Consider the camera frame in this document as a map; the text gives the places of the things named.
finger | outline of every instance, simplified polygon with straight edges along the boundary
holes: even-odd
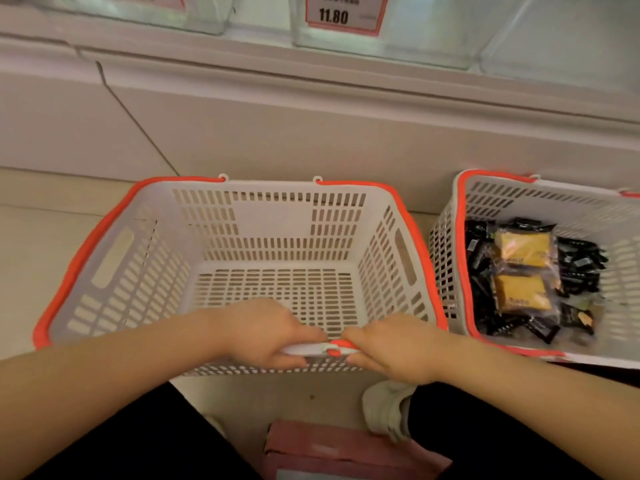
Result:
[[[302,369],[307,366],[304,357],[287,354],[272,355],[265,364],[266,369]]]
[[[328,340],[326,332],[316,326],[300,325],[296,327],[291,338],[291,344],[315,344]]]
[[[357,348],[363,352],[367,351],[368,343],[367,336],[364,330],[356,326],[348,326],[342,331],[342,339],[350,340]]]
[[[351,354],[347,357],[347,363],[354,367],[362,367],[368,371],[387,375],[385,368],[366,354]]]

yellow snack package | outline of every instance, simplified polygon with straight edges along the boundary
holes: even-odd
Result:
[[[498,229],[495,233],[495,260],[516,266],[551,267],[556,249],[553,239],[548,232]]]
[[[493,277],[496,308],[498,313],[526,313],[539,310],[543,315],[553,314],[554,304],[547,287],[539,274],[517,276],[496,274]]]

glass display case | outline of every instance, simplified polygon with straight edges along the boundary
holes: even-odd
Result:
[[[29,0],[44,8],[194,32],[225,30],[234,0]]]
[[[467,69],[524,0],[289,0],[295,45]]]
[[[481,55],[491,75],[640,93],[640,0],[527,0]]]

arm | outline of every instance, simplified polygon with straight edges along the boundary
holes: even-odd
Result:
[[[640,472],[640,390],[453,335],[393,315],[343,338],[363,353],[348,362],[395,380],[441,381],[518,419],[606,479]]]
[[[324,342],[274,300],[198,310],[0,362],[0,472],[32,472],[121,408],[167,380],[221,356],[249,365],[304,367],[278,351]]]

basket handle slot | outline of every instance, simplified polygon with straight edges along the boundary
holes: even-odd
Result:
[[[418,280],[418,276],[416,275],[415,269],[413,268],[411,256],[409,256],[409,250],[406,248],[404,237],[399,228],[396,229],[396,249],[398,250],[398,254],[400,254],[400,262],[402,263],[402,267],[404,269],[406,281],[409,283],[409,286],[413,286]]]
[[[98,288],[107,288],[116,274],[124,256],[126,256],[134,239],[133,231],[129,227],[124,227],[114,240],[111,248],[104,255],[100,266],[91,278],[91,282]]]

